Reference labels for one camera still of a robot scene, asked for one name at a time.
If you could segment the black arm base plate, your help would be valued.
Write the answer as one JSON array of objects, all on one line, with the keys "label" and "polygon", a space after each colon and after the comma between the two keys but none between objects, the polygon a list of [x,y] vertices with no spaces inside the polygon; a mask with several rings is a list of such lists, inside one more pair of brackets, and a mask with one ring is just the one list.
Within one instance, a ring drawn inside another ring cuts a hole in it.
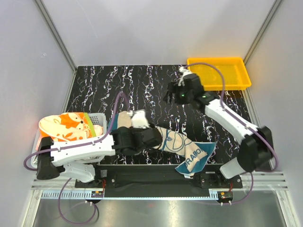
[{"label": "black arm base plate", "polygon": [[176,165],[95,165],[95,179],[89,183],[76,180],[76,188],[118,188],[128,185],[184,185],[202,189],[242,189],[239,175],[226,179],[220,164],[205,165],[203,170],[186,178],[176,171]]}]

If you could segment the teal beige Doraemon towel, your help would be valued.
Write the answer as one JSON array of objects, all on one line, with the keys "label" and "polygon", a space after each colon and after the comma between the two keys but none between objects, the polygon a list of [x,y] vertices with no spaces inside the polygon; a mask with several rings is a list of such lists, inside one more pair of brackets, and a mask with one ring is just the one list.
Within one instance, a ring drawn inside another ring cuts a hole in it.
[{"label": "teal beige Doraemon towel", "polygon": [[[111,129],[113,130],[119,127],[130,128],[131,118],[127,111],[122,111],[115,114],[108,125],[112,125]],[[214,142],[193,142],[182,133],[154,126],[151,123],[149,125],[150,128],[158,129],[162,135],[162,143],[153,147],[154,149],[174,153],[185,159],[175,168],[185,178],[190,178],[195,173],[201,172],[215,150],[216,144]]]}]

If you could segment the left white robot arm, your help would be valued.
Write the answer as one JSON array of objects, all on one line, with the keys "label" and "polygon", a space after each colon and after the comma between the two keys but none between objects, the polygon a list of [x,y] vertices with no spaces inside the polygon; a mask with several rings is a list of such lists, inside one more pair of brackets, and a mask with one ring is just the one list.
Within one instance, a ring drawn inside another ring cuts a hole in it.
[{"label": "left white robot arm", "polygon": [[50,180],[62,175],[98,187],[102,183],[102,175],[95,171],[92,158],[116,154],[131,156],[156,147],[162,141],[156,128],[133,127],[119,127],[102,138],[68,142],[54,142],[51,137],[44,137],[37,152],[36,177]]}]

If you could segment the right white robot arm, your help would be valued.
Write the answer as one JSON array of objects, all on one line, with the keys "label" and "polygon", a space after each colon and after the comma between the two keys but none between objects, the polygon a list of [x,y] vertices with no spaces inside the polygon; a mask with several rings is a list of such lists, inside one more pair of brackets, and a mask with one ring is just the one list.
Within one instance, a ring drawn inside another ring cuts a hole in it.
[{"label": "right white robot arm", "polygon": [[238,142],[237,157],[223,164],[220,173],[215,175],[219,187],[228,186],[236,175],[251,173],[273,158],[271,130],[266,126],[259,128],[238,116],[217,94],[205,91],[196,74],[190,73],[177,82],[170,82],[163,100],[178,105],[191,104],[224,127]]}]

